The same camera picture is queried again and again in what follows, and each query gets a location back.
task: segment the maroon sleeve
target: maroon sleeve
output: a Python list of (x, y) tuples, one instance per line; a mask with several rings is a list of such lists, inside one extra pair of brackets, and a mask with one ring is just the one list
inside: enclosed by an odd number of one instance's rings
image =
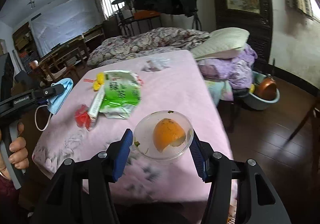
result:
[(0, 176), (0, 223), (24, 224), (26, 216), (19, 207), (19, 190), (14, 188), (13, 182)]

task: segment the screw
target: screw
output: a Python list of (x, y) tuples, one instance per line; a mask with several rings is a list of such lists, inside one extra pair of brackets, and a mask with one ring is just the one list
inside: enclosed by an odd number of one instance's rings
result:
[(222, 154), (219, 153), (219, 152), (214, 152), (212, 155), (213, 155), (214, 158), (217, 158), (217, 159), (222, 157)]
[(66, 166), (69, 166), (70, 164), (72, 164), (72, 159), (68, 158), (63, 162)]
[(250, 164), (251, 166), (255, 166), (256, 165), (256, 161), (255, 160), (253, 160), (253, 159), (249, 159), (248, 160), (248, 164)]
[(98, 157), (99, 158), (106, 158), (107, 157), (107, 153), (106, 152), (100, 152), (99, 154), (98, 154)]

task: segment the carved wooden panel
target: carved wooden panel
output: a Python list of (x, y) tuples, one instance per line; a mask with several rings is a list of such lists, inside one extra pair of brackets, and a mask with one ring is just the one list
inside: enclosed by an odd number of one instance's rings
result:
[(260, 14), (227, 8), (227, 0), (215, 0), (217, 29), (239, 27), (250, 32), (248, 44), (258, 61), (268, 63), (272, 41), (272, 0), (259, 0)]

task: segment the floral pattern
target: floral pattern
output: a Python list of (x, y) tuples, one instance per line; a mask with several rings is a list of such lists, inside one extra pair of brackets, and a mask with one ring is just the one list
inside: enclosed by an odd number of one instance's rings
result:
[(159, 27), (132, 37), (112, 37), (103, 41), (90, 54), (87, 65), (101, 67), (141, 56), (181, 49), (190, 50), (208, 38), (208, 32), (175, 27)]

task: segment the bracelet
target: bracelet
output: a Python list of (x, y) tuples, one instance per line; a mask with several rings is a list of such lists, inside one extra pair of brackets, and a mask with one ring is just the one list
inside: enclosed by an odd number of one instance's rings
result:
[(0, 171), (0, 175), (1, 175), (4, 179), (10, 181), (10, 179), (8, 179), (7, 177), (5, 177), (1, 171)]

